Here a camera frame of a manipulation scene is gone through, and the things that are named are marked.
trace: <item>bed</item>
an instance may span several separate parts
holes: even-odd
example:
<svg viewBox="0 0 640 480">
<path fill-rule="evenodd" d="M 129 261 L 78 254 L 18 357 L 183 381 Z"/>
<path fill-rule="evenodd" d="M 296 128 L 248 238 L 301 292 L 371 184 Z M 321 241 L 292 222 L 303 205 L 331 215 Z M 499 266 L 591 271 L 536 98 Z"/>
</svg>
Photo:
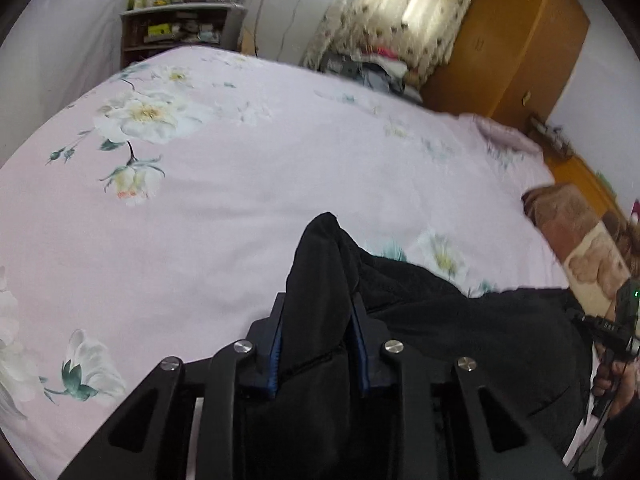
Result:
<svg viewBox="0 0 640 480">
<path fill-rule="evenodd" d="M 516 130 L 332 76 L 197 46 L 133 65 L 0 170 L 0 428 L 56 478 L 164 356 L 265 316 L 325 211 L 470 296 L 566 288 L 520 202 L 552 182 Z"/>
</svg>

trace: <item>cable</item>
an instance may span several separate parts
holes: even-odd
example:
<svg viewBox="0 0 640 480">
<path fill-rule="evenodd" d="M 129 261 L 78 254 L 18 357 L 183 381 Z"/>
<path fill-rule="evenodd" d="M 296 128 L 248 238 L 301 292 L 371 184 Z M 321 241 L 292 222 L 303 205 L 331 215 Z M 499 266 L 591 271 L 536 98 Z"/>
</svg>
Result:
<svg viewBox="0 0 640 480">
<path fill-rule="evenodd" d="M 258 5 L 258 12 L 255 15 L 255 24 L 254 24 L 254 53 L 255 57 L 258 57 L 258 20 L 260 20 L 260 15 L 262 14 L 262 5 L 264 4 L 264 0 L 260 0 L 260 4 Z"/>
<path fill-rule="evenodd" d="M 600 434 L 600 439 L 598 440 L 598 449 L 596 450 L 596 467 L 593 470 L 593 476 L 596 478 L 600 478 L 603 473 L 602 469 L 602 457 L 600 456 L 600 446 L 602 446 L 602 441 L 604 440 L 604 432 Z"/>
<path fill-rule="evenodd" d="M 622 382 L 622 378 L 625 376 L 626 366 L 627 365 L 628 365 L 628 363 L 625 363 L 625 367 L 623 368 L 622 373 L 620 374 L 621 382 Z M 613 401 L 615 399 L 616 399 L 616 396 L 613 396 L 611 399 L 609 399 L 607 401 L 607 407 L 604 410 L 604 413 L 602 414 L 602 418 L 598 421 L 598 424 L 596 425 L 595 430 L 593 430 L 591 432 L 591 434 L 590 434 L 589 438 L 587 439 L 587 441 L 582 445 L 582 450 L 580 450 L 580 454 L 577 454 L 574 457 L 574 459 L 572 460 L 573 464 L 570 464 L 570 469 L 571 469 L 572 473 L 578 468 L 578 464 L 580 463 L 580 459 L 584 455 L 584 452 L 587 451 L 587 448 L 589 447 L 589 444 L 593 440 L 593 437 L 596 435 L 596 433 L 598 433 L 600 431 L 600 429 L 603 427 L 604 423 L 609 418 L 609 411 L 611 410 L 611 405 L 613 404 Z"/>
<path fill-rule="evenodd" d="M 282 55 L 282 51 L 284 50 L 284 40 L 287 37 L 287 34 L 289 33 L 289 31 L 291 30 L 291 27 L 293 27 L 293 23 L 296 21 L 296 13 L 298 12 L 298 7 L 300 6 L 301 1 L 302 0 L 298 0 L 296 2 L 296 7 L 294 7 L 293 13 L 291 15 L 291 23 L 289 23 L 289 27 L 287 27 L 284 33 L 282 34 L 282 42 L 280 43 L 280 51 L 278 52 L 278 57 L 276 57 L 276 61 L 280 61 L 280 56 Z"/>
</svg>

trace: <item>metal bolt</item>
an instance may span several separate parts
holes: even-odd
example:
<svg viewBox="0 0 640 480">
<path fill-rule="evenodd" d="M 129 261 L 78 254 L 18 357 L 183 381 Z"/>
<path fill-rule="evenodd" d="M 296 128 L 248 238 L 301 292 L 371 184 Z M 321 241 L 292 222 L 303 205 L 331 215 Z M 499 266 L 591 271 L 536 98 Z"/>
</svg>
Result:
<svg viewBox="0 0 640 480">
<path fill-rule="evenodd" d="M 458 359 L 458 367 L 462 368 L 465 372 L 472 372 L 478 367 L 478 363 L 472 357 L 461 357 Z"/>
<path fill-rule="evenodd" d="M 385 350 L 390 354 L 399 354 L 402 350 L 404 350 L 404 345 L 400 341 L 390 339 L 385 343 Z"/>
<path fill-rule="evenodd" d="M 251 341 L 247 341 L 246 339 L 242 339 L 234 343 L 234 350 L 239 354 L 248 354 L 253 349 L 254 344 Z"/>
<path fill-rule="evenodd" d="M 177 357 L 165 357 L 160 363 L 160 367 L 165 372 L 173 372 L 179 366 L 180 359 L 178 359 Z"/>
</svg>

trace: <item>wall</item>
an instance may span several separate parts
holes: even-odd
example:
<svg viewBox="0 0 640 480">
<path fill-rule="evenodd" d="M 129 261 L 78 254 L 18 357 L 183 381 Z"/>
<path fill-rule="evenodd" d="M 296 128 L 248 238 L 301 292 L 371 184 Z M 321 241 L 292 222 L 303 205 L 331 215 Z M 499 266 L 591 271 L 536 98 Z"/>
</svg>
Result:
<svg viewBox="0 0 640 480">
<path fill-rule="evenodd" d="M 244 29 L 255 32 L 258 57 L 300 64 L 306 46 L 333 0 L 248 0 Z"/>
<path fill-rule="evenodd" d="M 630 213 L 640 196 L 640 60 L 601 0 L 579 0 L 591 20 L 584 46 L 550 116 Z"/>
<path fill-rule="evenodd" d="M 32 0 L 0 46 L 0 166 L 120 60 L 127 0 Z"/>
</svg>

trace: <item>patterned curtain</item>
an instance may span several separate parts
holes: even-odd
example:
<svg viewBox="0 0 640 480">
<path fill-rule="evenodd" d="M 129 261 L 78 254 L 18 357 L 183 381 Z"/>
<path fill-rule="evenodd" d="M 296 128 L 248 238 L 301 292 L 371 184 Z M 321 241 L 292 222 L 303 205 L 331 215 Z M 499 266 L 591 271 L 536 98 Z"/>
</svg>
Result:
<svg viewBox="0 0 640 480">
<path fill-rule="evenodd" d="M 342 54 L 384 47 L 407 63 L 421 86 L 452 53 L 471 0 L 335 0 L 307 47 L 303 65 L 317 70 L 327 50 Z"/>
</svg>

